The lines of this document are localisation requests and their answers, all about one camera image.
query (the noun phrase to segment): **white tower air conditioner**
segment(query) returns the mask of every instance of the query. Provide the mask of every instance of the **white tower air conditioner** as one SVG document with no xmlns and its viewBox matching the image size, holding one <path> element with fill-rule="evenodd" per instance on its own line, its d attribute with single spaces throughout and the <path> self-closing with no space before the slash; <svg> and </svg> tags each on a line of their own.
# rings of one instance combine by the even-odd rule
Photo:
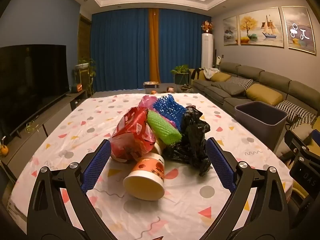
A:
<svg viewBox="0 0 320 240">
<path fill-rule="evenodd" d="M 213 62 L 213 35 L 202 33 L 201 68 L 212 68 Z"/>
</svg>

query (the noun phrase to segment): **blue gripper pad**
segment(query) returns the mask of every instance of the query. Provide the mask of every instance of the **blue gripper pad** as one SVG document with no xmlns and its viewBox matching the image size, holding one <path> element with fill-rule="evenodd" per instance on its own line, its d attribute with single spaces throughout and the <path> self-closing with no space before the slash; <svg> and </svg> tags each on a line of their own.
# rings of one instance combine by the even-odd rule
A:
<svg viewBox="0 0 320 240">
<path fill-rule="evenodd" d="M 209 160 L 211 161 L 223 187 L 232 193 L 236 189 L 234 172 L 219 148 L 220 147 L 217 146 L 211 138 L 207 140 L 205 146 L 207 156 L 209 157 Z"/>
<path fill-rule="evenodd" d="M 98 148 L 92 161 L 89 163 L 83 173 L 83 183 L 81 185 L 82 191 L 86 194 L 88 190 L 91 190 L 96 185 L 96 182 L 106 166 L 106 163 L 111 154 L 111 144 L 108 140 Z"/>
<path fill-rule="evenodd" d="M 311 136 L 316 144 L 320 146 L 320 132 L 317 129 L 313 130 Z"/>
</svg>

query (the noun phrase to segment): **paper cup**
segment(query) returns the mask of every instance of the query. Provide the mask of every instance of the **paper cup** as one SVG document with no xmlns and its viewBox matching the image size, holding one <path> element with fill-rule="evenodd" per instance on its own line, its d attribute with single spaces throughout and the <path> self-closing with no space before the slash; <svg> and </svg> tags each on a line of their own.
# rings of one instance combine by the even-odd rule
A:
<svg viewBox="0 0 320 240">
<path fill-rule="evenodd" d="M 156 153 L 140 158 L 123 186 L 132 196 L 142 200 L 159 200 L 164 196 L 164 159 Z"/>
<path fill-rule="evenodd" d="M 150 151 L 151 153 L 157 153 L 159 155 L 162 155 L 163 149 L 166 147 L 163 141 L 160 139 L 156 140 L 156 143 L 154 144 L 153 149 Z"/>
</svg>

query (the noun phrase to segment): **checkered pillow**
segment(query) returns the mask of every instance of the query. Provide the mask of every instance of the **checkered pillow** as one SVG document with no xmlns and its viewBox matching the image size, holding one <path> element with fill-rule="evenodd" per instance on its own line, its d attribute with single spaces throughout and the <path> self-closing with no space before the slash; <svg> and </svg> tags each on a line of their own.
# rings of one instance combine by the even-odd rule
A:
<svg viewBox="0 0 320 240">
<path fill-rule="evenodd" d="M 306 109 L 304 109 L 301 106 L 298 106 L 288 100 L 282 101 L 281 103 L 279 103 L 276 106 L 276 108 L 288 113 L 287 121 L 290 124 L 293 122 L 293 119 L 295 118 L 295 116 L 299 116 L 300 118 L 303 118 L 303 117 L 311 114 Z"/>
<path fill-rule="evenodd" d="M 293 125 L 291 125 L 289 130 L 294 129 L 303 123 L 308 123 L 311 126 L 313 126 L 315 121 L 316 121 L 316 116 L 314 114 L 309 113 L 305 117 L 300 118 L 297 122 L 295 122 Z"/>
<path fill-rule="evenodd" d="M 238 86 L 244 87 L 247 90 L 253 84 L 253 79 L 230 77 L 226 82 L 236 84 Z"/>
</svg>

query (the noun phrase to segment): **metal screw cap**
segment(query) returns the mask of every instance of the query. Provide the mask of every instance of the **metal screw cap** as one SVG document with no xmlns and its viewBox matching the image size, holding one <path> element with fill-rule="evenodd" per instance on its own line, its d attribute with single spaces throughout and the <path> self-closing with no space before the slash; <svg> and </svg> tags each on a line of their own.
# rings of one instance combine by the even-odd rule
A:
<svg viewBox="0 0 320 240">
<path fill-rule="evenodd" d="M 45 173 L 47 170 L 48 170 L 47 167 L 42 167 L 41 170 L 40 170 L 40 172 L 41 172 L 41 173 Z"/>
<path fill-rule="evenodd" d="M 270 168 L 269 168 L 269 171 L 271 171 L 272 173 L 276 173 L 277 170 L 276 170 L 275 167 L 270 167 Z"/>
<path fill-rule="evenodd" d="M 75 169 L 76 167 L 78 167 L 78 163 L 71 163 L 71 164 L 69 165 L 69 167 L 70 167 L 71 169 Z"/>
<path fill-rule="evenodd" d="M 246 167 L 248 167 L 248 165 L 245 163 L 245 162 L 240 162 L 239 163 L 239 166 L 241 167 L 241 168 L 246 168 Z"/>
</svg>

